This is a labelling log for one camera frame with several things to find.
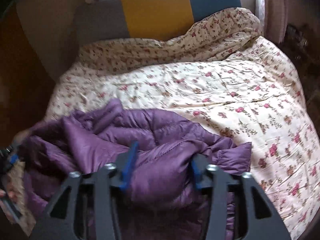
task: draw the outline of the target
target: stitching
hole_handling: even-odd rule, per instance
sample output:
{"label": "stitching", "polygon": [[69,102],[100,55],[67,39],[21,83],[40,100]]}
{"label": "stitching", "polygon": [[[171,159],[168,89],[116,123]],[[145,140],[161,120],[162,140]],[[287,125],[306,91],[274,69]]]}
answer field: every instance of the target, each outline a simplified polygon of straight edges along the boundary
{"label": "stitching", "polygon": [[[153,115],[152,115],[152,123],[154,123],[154,120],[155,120],[155,113],[153,112]],[[153,136],[153,140],[154,140],[156,146],[158,146],[158,145],[159,145],[159,141],[156,139],[155,132],[156,132],[156,130],[152,130],[152,136]]]}
{"label": "stitching", "polygon": [[[177,126],[175,123],[173,123],[173,124],[168,124],[168,125],[166,125],[166,126],[163,126],[163,127],[160,127],[160,128],[157,128],[157,129],[155,129],[155,130],[153,130],[153,131],[157,131],[157,130],[160,130],[160,129],[164,129],[164,128],[169,128],[169,127],[171,127],[171,126]],[[124,126],[114,126],[114,127],[116,127],[116,128],[132,128],[132,129],[139,129],[139,130],[146,130],[146,131],[149,131],[149,132],[153,132],[152,130],[149,130],[149,129],[146,129],[146,128],[138,128],[138,127],[124,127]]]}
{"label": "stitching", "polygon": [[114,111],[114,107],[113,107],[113,108],[111,108],[109,111],[104,112],[104,113],[102,114],[102,117],[105,117],[105,116],[106,116],[106,114],[110,114],[112,111]]}
{"label": "stitching", "polygon": [[147,162],[141,163],[140,165],[138,165],[138,166],[136,167],[136,169],[139,168],[139,167],[141,167],[141,166],[144,165],[144,164],[147,164],[147,163],[149,163],[149,162],[151,162],[151,161],[154,161],[154,160],[162,157],[163,155],[165,155],[165,154],[167,154],[168,152],[172,151],[175,147],[179,146],[180,144],[182,144],[182,143],[184,143],[184,142],[185,142],[185,141],[182,141],[182,142],[178,143],[177,145],[173,146],[172,148],[170,148],[170,149],[167,150],[166,152],[162,153],[161,155],[156,156],[156,157],[153,158],[152,160],[148,160]]}
{"label": "stitching", "polygon": [[223,153],[224,153],[224,150],[220,150],[220,154],[219,154],[219,157],[218,157],[217,165],[219,165]]}
{"label": "stitching", "polygon": [[123,126],[112,126],[113,128],[123,128],[123,129],[136,129],[136,130],[145,130],[152,133],[151,130],[145,128],[135,128],[135,127],[123,127]]}
{"label": "stitching", "polygon": [[250,160],[249,160],[249,164],[248,164],[247,172],[249,172],[249,171],[250,171],[250,166],[251,166],[251,156],[252,156],[252,153],[250,154]]}

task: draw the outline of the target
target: quilted fabric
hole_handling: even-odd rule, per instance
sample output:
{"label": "quilted fabric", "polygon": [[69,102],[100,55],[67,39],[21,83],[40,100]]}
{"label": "quilted fabric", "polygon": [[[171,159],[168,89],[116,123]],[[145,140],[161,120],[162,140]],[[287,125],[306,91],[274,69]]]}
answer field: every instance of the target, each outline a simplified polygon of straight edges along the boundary
{"label": "quilted fabric", "polygon": [[[249,170],[251,143],[212,134],[165,110],[124,110],[119,99],[102,109],[40,123],[20,148],[26,162],[28,208],[39,217],[71,171],[87,174],[126,152],[138,141],[138,160],[119,206],[123,239],[194,239],[200,237],[207,201],[190,182],[188,167],[195,153],[231,174]],[[232,239],[234,207],[228,196],[227,239]]]}

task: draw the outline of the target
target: curtain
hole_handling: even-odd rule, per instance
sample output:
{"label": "curtain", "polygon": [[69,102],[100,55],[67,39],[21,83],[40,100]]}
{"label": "curtain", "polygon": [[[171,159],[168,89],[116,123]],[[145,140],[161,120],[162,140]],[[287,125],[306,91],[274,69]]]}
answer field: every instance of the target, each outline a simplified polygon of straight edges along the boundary
{"label": "curtain", "polygon": [[288,22],[288,0],[256,0],[256,16],[263,25],[264,36],[281,43]]}

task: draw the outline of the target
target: metal bolt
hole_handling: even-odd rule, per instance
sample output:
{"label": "metal bolt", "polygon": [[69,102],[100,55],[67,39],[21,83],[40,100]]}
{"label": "metal bolt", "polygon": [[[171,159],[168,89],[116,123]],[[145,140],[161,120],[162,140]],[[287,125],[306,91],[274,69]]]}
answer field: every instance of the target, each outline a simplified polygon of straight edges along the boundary
{"label": "metal bolt", "polygon": [[79,171],[73,171],[73,172],[70,172],[69,173],[69,176],[72,177],[72,178],[78,178],[80,177],[80,172]]}
{"label": "metal bolt", "polygon": [[250,179],[250,178],[252,178],[252,173],[251,172],[244,172],[244,173],[242,173],[242,177],[245,179]]}
{"label": "metal bolt", "polygon": [[108,170],[114,170],[117,166],[114,163],[107,163],[104,165]]}
{"label": "metal bolt", "polygon": [[207,170],[208,171],[216,171],[216,170],[218,170],[218,166],[214,165],[214,164],[208,164],[207,165]]}

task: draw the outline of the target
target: floral duvet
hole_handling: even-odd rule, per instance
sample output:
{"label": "floral duvet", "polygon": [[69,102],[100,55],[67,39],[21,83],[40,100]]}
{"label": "floral duvet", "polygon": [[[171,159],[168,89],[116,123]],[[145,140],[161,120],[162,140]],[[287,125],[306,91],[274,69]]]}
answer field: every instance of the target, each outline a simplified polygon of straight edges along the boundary
{"label": "floral duvet", "polygon": [[261,35],[249,10],[230,8],[166,42],[83,46],[46,119],[116,97],[126,108],[171,110],[238,144],[251,141],[251,171],[296,239],[320,207],[319,139],[294,65]]}

